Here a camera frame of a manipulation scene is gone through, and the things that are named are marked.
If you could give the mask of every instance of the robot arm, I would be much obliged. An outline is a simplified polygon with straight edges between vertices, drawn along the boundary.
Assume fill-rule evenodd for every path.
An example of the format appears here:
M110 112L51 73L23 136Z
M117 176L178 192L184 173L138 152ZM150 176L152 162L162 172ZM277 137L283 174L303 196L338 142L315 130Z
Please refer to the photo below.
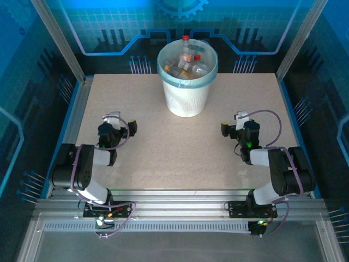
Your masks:
M108 120L115 115L104 116ZM106 204L112 201L110 191L100 186L92 179L94 165L113 166L116 158L116 147L122 138L127 138L127 129L119 127L118 121L105 121L98 127L99 148L94 145L82 145L74 178L74 188L86 199L97 204ZM131 120L127 124L129 136L137 133L137 123ZM50 184L70 190L70 180L77 147L73 144L62 144L51 168Z
M246 117L246 111L234 116L236 125L221 124L223 136L230 136L240 144L242 161L248 165L262 165L270 168L270 182L254 189L253 204L268 205L290 194L299 194L300 189L291 169L291 163L280 148L262 148L259 145L260 125ZM315 178L301 147L288 149L296 166L297 173L305 192L315 189Z
M302 148L290 147L288 152L297 169L303 190L305 192L314 190L315 177ZM250 159L253 165L270 168L270 182L253 191L256 204L267 205L287 195L300 193L290 161L280 148L251 150Z

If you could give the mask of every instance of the gear graphic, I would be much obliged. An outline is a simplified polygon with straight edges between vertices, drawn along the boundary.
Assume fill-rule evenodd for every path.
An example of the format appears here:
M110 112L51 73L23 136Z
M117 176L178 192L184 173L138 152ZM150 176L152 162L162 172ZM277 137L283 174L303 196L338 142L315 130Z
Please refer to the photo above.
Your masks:
M170 18L183 17L189 18L190 15L196 15L198 10L203 10L203 5L208 4L208 0L156 0L155 5L164 15L170 15Z
M32 8L29 0L0 0L0 6L5 6L11 17L20 26L31 19Z

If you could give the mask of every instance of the black cable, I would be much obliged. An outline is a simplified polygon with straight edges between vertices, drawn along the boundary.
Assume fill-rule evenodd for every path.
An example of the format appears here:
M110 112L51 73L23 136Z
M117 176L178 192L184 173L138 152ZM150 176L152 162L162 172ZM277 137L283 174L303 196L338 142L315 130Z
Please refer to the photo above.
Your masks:
M80 208L80 204L81 204L81 200L79 200L79 203L77 203L77 208L80 209L80 210L84 210L84 209Z
M240 144L237 143L236 146L234 147L234 153L235 153L237 156L241 156L241 154L238 154L238 153L236 152L236 148L238 147L238 145L240 145Z
M106 227L106 228L101 228L100 230L105 230L105 229L111 229L115 226L114 223L112 224L105 224L105 225L109 225L109 227ZM104 231L95 231L96 235L100 236L101 234L103 233L108 233L108 232L104 232Z
M226 209L226 208L225 208L225 204L227 204L227 203L229 203L229 202L230 202L230 201L227 201L227 202L225 202L225 203L223 204L223 208L224 208L225 211L233 210L234 207L236 208L236 207L244 207L244 206L246 206L246 203L243 203L243 204L232 204L232 207Z
M229 203L229 201L225 202L224 205L223 205L223 208L225 209L225 211L229 211L229 209L226 209L225 208L225 204Z
M104 210L104 209L94 209L95 206L93 206L90 203L88 203L88 207L89 207L90 211L97 213L98 216L104 216L105 212L110 212L109 210Z

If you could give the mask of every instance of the speckled work surface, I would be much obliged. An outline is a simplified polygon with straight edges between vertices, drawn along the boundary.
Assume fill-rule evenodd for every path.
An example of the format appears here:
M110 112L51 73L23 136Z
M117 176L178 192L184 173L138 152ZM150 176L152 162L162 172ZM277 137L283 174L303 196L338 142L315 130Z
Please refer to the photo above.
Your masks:
M93 177L109 189L242 189L270 179L269 169L249 166L234 154L236 140L224 138L221 122L233 123L237 111L271 109L282 120L276 145L295 146L284 101L274 74L218 74L205 109L181 118L165 102L161 80L148 75L95 75L81 123L77 145L96 144L102 115L121 111L135 118L138 133L117 153L113 167L94 166ZM253 116L261 125L260 144L278 133L275 116Z

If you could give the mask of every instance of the white plastic bucket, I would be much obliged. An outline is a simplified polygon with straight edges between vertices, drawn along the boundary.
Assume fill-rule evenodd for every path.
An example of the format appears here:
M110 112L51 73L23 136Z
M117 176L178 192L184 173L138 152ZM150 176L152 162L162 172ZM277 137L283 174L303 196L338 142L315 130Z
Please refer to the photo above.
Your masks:
M182 80L164 71L164 60L179 55L183 49L183 41L177 40L167 44L158 55L158 73L163 80L166 104L169 110L177 116L191 117L202 112L205 107L209 86L217 76L218 56L216 51L207 43L189 39L189 45L196 45L205 49L200 53L201 60L212 70L199 79Z

